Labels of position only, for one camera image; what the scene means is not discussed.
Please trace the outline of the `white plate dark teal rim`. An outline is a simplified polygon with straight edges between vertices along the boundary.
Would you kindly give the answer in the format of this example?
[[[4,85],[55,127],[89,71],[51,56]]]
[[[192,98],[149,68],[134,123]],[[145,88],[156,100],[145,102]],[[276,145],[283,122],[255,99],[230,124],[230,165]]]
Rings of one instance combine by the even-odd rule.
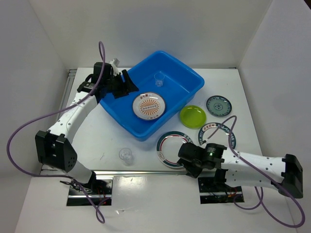
[[[204,148],[207,143],[216,143],[229,147],[236,148],[237,139],[234,133],[230,133],[230,128],[226,125],[221,125],[218,122],[210,122],[202,126],[198,133],[198,144]]]

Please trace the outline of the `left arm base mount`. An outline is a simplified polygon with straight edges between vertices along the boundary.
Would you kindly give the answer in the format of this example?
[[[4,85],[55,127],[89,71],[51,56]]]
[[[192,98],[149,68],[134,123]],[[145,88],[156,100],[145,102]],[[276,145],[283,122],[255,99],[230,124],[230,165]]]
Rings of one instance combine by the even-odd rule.
[[[104,176],[99,181],[99,186],[94,191],[85,188],[89,198],[94,202],[95,205],[100,206],[111,206],[112,204],[112,188],[113,188],[113,177]],[[90,206],[88,199],[82,192],[82,190],[74,182],[63,182],[69,186],[68,198],[66,206]]]

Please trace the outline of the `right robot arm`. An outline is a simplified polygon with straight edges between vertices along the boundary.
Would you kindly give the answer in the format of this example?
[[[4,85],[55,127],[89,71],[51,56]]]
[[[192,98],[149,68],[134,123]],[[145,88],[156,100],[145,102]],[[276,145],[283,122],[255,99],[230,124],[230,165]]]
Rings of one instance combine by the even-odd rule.
[[[265,187],[295,199],[303,198],[303,168],[297,157],[265,157],[238,152],[209,143],[205,148],[185,143],[178,152],[178,164],[187,175],[198,178],[203,170],[214,170],[213,185],[219,191],[237,186]]]

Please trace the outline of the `white plate green red rim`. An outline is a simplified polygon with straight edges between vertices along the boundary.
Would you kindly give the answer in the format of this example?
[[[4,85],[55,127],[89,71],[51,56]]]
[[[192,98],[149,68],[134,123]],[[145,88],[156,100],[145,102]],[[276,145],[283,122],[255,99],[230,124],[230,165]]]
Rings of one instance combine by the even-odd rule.
[[[177,163],[178,152],[183,144],[192,142],[188,135],[180,131],[164,133],[156,145],[158,159],[171,169],[182,169],[183,166]]]

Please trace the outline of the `lime green plate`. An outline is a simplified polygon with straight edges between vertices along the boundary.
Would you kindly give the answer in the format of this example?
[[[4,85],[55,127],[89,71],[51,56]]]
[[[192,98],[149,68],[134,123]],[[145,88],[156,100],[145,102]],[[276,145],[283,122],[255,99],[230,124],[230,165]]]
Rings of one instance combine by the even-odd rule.
[[[182,124],[190,129],[201,128],[205,125],[207,120],[205,111],[196,105],[187,105],[183,107],[179,117]]]

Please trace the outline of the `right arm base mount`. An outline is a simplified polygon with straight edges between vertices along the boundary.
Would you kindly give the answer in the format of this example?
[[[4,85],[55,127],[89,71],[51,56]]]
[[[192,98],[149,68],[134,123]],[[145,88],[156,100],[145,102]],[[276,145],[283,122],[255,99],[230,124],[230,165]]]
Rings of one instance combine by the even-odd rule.
[[[199,177],[199,197],[201,204],[244,202],[242,188],[215,183],[213,177]]]

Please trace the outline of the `blue floral pattern plate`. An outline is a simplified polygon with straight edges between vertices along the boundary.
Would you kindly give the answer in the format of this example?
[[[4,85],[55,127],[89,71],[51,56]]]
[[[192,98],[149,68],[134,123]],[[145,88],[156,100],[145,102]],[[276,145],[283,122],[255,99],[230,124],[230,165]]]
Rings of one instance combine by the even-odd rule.
[[[208,98],[206,108],[215,117],[225,117],[231,113],[232,104],[227,98],[215,95]]]

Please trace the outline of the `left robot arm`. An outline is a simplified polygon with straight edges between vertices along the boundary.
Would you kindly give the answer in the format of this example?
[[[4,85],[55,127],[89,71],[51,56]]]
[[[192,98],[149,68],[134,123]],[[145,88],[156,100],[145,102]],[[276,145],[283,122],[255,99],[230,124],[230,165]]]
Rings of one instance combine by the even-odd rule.
[[[38,161],[77,180],[78,184],[70,182],[69,185],[86,194],[103,191],[104,183],[96,178],[94,171],[78,161],[72,146],[75,134],[106,94],[111,93],[118,99],[139,90],[125,69],[118,70],[118,65],[116,58],[108,63],[95,63],[93,73],[77,88],[71,109],[65,111],[47,131],[38,131],[35,135]]]

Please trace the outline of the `orange sunburst plate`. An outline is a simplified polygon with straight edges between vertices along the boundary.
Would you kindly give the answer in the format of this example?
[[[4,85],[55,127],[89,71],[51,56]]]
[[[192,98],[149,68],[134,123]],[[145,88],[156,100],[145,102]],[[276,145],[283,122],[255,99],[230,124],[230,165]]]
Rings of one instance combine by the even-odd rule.
[[[134,98],[132,110],[142,120],[155,120],[165,113],[166,102],[157,93],[144,92]]]

